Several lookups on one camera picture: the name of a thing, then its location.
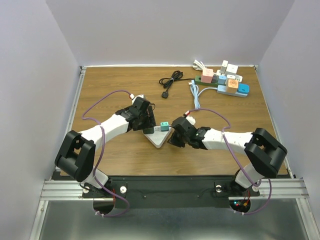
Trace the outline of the light blue small adapter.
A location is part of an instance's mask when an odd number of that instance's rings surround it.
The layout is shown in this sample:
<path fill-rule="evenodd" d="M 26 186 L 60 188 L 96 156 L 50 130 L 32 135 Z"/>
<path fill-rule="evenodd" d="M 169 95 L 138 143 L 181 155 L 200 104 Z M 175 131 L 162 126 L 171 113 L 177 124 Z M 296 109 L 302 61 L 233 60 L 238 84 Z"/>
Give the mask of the light blue small adapter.
<path fill-rule="evenodd" d="M 224 75 L 219 75 L 218 76 L 218 79 L 217 79 L 217 84 L 218 85 L 225 85 L 226 84 L 226 80 L 227 80 L 227 77 L 224 76 Z"/>

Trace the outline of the light blue power strip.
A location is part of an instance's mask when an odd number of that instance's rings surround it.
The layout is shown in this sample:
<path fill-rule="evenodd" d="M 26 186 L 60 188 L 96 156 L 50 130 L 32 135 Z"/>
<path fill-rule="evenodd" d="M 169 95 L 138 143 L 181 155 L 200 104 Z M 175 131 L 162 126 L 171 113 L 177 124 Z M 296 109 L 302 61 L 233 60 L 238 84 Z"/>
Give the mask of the light blue power strip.
<path fill-rule="evenodd" d="M 194 81 L 189 82 L 188 84 L 190 86 L 190 91 L 191 91 L 191 94 L 193 96 L 193 103 L 194 103 L 194 108 L 195 109 L 199 109 L 201 107 L 199 98 L 200 98 L 200 95 L 206 90 L 216 90 L 216 92 L 219 93 L 219 94 L 235 96 L 235 97 L 241 97 L 241 98 L 246 98 L 248 96 L 246 94 L 241 94 L 239 92 L 228 93 L 228 92 L 226 92 L 226 86 L 225 85 L 218 85 L 218 87 L 205 87 L 204 89 L 199 90 L 199 86 L 196 85 L 194 83 Z"/>

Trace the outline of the white triangular power strip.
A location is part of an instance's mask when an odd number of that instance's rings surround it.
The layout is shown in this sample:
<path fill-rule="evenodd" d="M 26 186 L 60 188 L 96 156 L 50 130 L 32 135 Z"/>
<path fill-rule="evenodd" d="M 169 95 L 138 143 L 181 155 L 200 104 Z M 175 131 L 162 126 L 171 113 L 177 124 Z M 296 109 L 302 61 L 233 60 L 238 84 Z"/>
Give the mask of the white triangular power strip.
<path fill-rule="evenodd" d="M 157 149 L 161 148 L 166 139 L 170 135 L 172 128 L 169 131 L 161 132 L 160 125 L 154 127 L 154 134 L 143 134 Z"/>

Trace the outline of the aluminium front rail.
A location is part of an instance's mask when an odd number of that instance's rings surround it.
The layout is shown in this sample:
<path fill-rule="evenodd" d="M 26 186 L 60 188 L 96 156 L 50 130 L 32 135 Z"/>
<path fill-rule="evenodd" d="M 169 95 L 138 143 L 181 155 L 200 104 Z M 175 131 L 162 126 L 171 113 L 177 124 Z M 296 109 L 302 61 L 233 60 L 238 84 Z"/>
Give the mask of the aluminium front rail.
<path fill-rule="evenodd" d="M 232 190 L 226 178 L 213 177 L 121 177 L 114 179 L 111 190 L 123 198 L 139 199 L 149 197 L 186 197 L 190 199 L 210 197 L 241 200 L 244 196 L 251 199 L 307 199 L 309 193 L 303 179 L 277 178 L 262 180 L 257 188 L 245 191 Z M 103 189 L 93 186 L 81 187 L 76 181 L 49 180 L 43 184 L 40 199 L 42 201 L 96 200 L 110 201 L 113 196 Z"/>

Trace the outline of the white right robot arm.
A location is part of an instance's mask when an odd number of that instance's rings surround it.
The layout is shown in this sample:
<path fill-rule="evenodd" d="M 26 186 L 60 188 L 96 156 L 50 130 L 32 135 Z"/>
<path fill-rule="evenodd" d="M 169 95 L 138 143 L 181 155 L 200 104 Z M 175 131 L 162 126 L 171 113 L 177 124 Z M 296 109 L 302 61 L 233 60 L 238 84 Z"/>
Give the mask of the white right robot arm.
<path fill-rule="evenodd" d="M 219 131 L 210 127 L 195 127 L 193 117 L 178 117 L 172 122 L 174 129 L 168 143 L 183 148 L 189 145 L 202 150 L 229 150 L 232 155 L 246 155 L 250 161 L 240 167 L 230 182 L 231 192 L 242 195 L 262 178 L 274 179 L 287 156 L 287 149 L 266 129 L 253 132 Z"/>

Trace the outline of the aluminium left side rail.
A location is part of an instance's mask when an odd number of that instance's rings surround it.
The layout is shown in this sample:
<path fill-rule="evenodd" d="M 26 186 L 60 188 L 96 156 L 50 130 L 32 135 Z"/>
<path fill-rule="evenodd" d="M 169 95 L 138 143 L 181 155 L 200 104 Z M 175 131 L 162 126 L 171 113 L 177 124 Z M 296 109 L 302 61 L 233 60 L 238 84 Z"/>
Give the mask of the aluminium left side rail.
<path fill-rule="evenodd" d="M 70 114 L 69 114 L 69 117 L 68 117 L 66 129 L 65 129 L 65 132 L 64 132 L 64 136 L 72 129 L 74 118 L 75 118 L 75 114 L 76 114 L 76 110 L 77 110 L 77 105 L 78 105 L 78 102 L 79 102 L 79 98 L 80 98 L 83 82 L 84 82 L 85 75 L 86 75 L 86 71 L 87 71 L 87 66 L 80 66 L 79 79 L 78 79 L 78 82 L 77 82 L 77 86 L 76 86 L 73 102 L 72 102 L 72 105 L 71 105 L 71 110 L 70 110 Z"/>

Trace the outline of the dark green charger plug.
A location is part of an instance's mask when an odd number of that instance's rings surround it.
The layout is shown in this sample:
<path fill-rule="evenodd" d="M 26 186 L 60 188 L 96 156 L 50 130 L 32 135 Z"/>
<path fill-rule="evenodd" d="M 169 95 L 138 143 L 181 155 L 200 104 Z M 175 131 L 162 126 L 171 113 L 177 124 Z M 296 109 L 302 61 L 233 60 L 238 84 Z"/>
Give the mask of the dark green charger plug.
<path fill-rule="evenodd" d="M 155 127 L 145 128 L 142 130 L 145 135 L 152 135 L 155 133 Z"/>

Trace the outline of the dark green power strip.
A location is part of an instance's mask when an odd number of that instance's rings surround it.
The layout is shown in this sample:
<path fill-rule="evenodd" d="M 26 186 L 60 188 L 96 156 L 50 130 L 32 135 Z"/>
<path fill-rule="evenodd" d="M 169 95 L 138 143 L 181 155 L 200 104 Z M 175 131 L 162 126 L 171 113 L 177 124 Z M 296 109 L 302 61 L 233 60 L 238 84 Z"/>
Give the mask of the dark green power strip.
<path fill-rule="evenodd" d="M 195 82 L 196 85 L 201 85 L 201 86 L 206 86 L 206 87 L 213 87 L 213 88 L 217 88 L 218 87 L 217 83 L 201 82 L 201 76 L 200 75 L 196 75 L 195 76 L 194 82 Z"/>

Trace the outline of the orange cube adapter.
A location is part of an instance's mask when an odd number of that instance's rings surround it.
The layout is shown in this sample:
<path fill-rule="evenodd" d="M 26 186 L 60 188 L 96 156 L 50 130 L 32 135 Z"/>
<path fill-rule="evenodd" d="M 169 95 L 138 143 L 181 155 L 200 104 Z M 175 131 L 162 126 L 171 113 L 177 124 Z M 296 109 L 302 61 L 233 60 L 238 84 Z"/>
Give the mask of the orange cube adapter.
<path fill-rule="evenodd" d="M 226 82 L 226 92 L 235 94 L 238 91 L 239 82 L 236 79 L 228 78 Z"/>

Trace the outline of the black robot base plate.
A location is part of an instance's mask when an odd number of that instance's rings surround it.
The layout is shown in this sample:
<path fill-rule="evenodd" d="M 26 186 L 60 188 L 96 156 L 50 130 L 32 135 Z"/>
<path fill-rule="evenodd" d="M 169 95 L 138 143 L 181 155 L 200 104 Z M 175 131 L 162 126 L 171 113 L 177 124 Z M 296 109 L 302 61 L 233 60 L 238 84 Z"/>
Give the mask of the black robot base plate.
<path fill-rule="evenodd" d="M 105 187 L 121 198 L 88 183 L 81 187 L 99 209 L 229 208 L 232 198 L 260 195 L 236 185 L 232 175 L 111 176 Z"/>

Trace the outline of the blue square adapter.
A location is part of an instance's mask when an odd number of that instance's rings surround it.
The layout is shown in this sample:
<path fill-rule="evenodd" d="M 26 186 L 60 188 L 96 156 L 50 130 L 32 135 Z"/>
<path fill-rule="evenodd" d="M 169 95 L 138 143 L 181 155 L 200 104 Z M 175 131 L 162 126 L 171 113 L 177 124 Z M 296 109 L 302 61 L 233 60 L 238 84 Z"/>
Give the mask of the blue square adapter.
<path fill-rule="evenodd" d="M 250 86 L 244 83 L 239 83 L 237 92 L 240 94 L 248 95 L 250 92 Z"/>

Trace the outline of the pink cube adapter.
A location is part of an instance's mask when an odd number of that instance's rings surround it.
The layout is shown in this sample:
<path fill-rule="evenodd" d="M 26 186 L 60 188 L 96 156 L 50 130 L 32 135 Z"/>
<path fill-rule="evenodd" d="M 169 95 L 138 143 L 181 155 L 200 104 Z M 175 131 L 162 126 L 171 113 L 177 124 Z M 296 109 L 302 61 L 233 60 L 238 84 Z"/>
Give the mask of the pink cube adapter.
<path fill-rule="evenodd" d="M 202 70 L 202 74 L 201 74 L 201 82 L 204 82 L 204 83 L 211 83 L 212 82 L 212 79 L 213 79 L 213 76 L 214 76 L 214 71 L 213 69 L 210 69 L 210 68 L 204 68 Z"/>

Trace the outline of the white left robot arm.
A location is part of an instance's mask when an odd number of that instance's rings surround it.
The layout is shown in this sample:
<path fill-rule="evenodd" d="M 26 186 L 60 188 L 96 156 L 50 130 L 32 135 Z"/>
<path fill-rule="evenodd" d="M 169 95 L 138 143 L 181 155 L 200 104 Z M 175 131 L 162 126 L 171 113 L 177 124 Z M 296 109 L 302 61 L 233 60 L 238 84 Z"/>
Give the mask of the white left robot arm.
<path fill-rule="evenodd" d="M 100 197 L 108 196 L 111 193 L 109 177 L 94 166 L 96 149 L 131 130 L 153 128 L 156 125 L 153 109 L 153 103 L 137 96 L 132 105 L 116 111 L 96 126 L 81 132 L 69 131 L 54 164 L 77 182 L 92 185 Z"/>

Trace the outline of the aluminium rail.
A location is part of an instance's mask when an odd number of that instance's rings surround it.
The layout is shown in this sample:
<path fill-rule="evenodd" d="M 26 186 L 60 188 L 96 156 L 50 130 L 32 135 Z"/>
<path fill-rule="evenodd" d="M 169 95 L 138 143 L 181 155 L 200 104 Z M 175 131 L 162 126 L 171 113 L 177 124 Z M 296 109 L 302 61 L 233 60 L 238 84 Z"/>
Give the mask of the aluminium rail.
<path fill-rule="evenodd" d="M 123 198 L 139 199 L 149 197 L 186 197 L 190 199 L 210 197 L 241 200 L 244 196 L 251 199 L 307 199 L 309 193 L 303 179 L 277 178 L 262 180 L 257 188 L 245 191 L 232 190 L 226 178 L 213 177 L 121 177 L 114 179 L 111 190 Z M 93 186 L 81 187 L 76 181 L 49 180 L 43 184 L 40 199 L 42 201 L 96 200 L 110 201 L 113 196 L 103 189 Z"/>
<path fill-rule="evenodd" d="M 77 82 L 77 86 L 76 86 L 73 102 L 72 102 L 72 105 L 71 105 L 71 110 L 70 110 L 70 114 L 69 114 L 69 117 L 68 117 L 66 129 L 65 129 L 65 132 L 64 132 L 64 136 L 72 129 L 74 118 L 75 118 L 75 114 L 76 114 L 76 110 L 77 110 L 77 105 L 78 105 L 78 102 L 79 102 L 79 98 L 80 98 L 83 82 L 84 82 L 85 75 L 86 75 L 86 71 L 87 71 L 87 66 L 80 66 L 79 79 L 78 79 L 78 82 Z"/>

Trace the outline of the teal usb charger plug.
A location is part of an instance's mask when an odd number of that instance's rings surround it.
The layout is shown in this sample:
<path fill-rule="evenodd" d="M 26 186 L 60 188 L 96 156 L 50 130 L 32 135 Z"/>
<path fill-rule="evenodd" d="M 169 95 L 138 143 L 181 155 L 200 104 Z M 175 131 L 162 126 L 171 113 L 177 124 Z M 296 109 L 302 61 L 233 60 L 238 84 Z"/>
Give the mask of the teal usb charger plug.
<path fill-rule="evenodd" d="M 170 126 L 169 126 L 169 123 L 167 121 L 160 123 L 160 131 L 161 132 L 167 132 L 169 130 L 170 130 Z"/>

